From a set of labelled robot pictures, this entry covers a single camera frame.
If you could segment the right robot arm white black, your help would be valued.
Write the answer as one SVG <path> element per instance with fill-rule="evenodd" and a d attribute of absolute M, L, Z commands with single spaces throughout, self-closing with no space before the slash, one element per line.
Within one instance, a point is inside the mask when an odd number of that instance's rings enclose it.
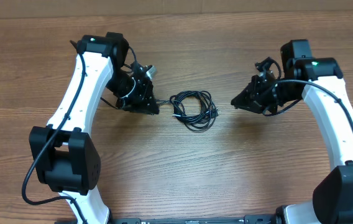
<path fill-rule="evenodd" d="M 276 116 L 304 101 L 316 119 L 328 151 L 330 173 L 311 200 L 278 207 L 274 214 L 246 215 L 244 223 L 353 223 L 353 107 L 334 58 L 315 58 L 308 40 L 291 40 L 280 53 L 278 75 L 272 58 L 231 101 L 238 109 Z"/>

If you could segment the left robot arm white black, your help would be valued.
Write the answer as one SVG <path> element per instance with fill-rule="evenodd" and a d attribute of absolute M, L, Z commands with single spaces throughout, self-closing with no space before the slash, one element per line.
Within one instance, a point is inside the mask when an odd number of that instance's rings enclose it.
<path fill-rule="evenodd" d="M 84 35 L 72 44 L 75 69 L 62 102 L 46 126 L 34 126 L 29 135 L 34 161 L 22 198 L 31 205 L 66 200 L 75 223 L 112 223 L 98 189 L 101 159 L 91 139 L 93 118 L 105 89 L 117 98 L 117 110 L 158 114 L 152 84 L 156 68 L 133 61 L 124 71 L 132 49 L 121 33 Z"/>

